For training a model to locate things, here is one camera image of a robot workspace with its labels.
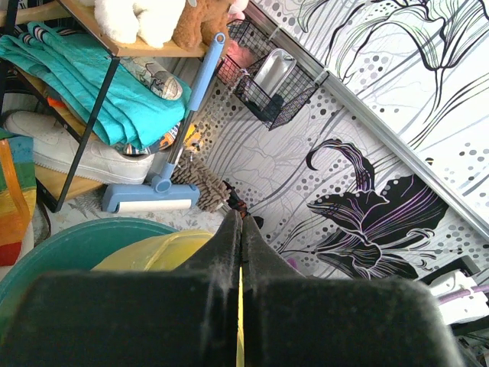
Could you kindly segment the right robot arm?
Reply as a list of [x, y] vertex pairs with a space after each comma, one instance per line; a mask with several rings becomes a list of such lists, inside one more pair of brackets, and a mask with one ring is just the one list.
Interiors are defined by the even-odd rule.
[[442, 320], [454, 336], [488, 347], [488, 286], [475, 277], [482, 270], [464, 255], [419, 279], [439, 302]]

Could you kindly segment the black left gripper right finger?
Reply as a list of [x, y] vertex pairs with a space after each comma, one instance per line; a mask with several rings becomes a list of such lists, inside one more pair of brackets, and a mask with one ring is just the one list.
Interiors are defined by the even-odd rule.
[[251, 217], [241, 247], [245, 365], [463, 365], [424, 284], [305, 277], [264, 241]]

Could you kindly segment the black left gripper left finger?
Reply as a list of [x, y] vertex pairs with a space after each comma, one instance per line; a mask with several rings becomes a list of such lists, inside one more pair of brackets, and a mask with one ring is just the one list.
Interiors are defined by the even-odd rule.
[[241, 217], [172, 271], [47, 271], [8, 308], [3, 366], [233, 366]]

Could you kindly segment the teal plastic trash bin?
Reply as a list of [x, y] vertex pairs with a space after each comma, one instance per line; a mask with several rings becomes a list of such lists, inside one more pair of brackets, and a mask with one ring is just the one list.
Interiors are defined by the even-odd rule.
[[1, 281], [1, 311], [14, 307], [29, 284], [47, 271], [90, 270], [105, 257], [143, 239], [175, 232], [146, 219], [96, 219], [64, 229], [29, 251]]

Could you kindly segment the yellow plastic trash bag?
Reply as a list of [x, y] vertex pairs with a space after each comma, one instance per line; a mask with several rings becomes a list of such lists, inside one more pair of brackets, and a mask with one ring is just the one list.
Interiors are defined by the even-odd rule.
[[94, 271], [172, 271], [210, 239], [201, 229], [183, 230], [135, 242], [105, 257]]

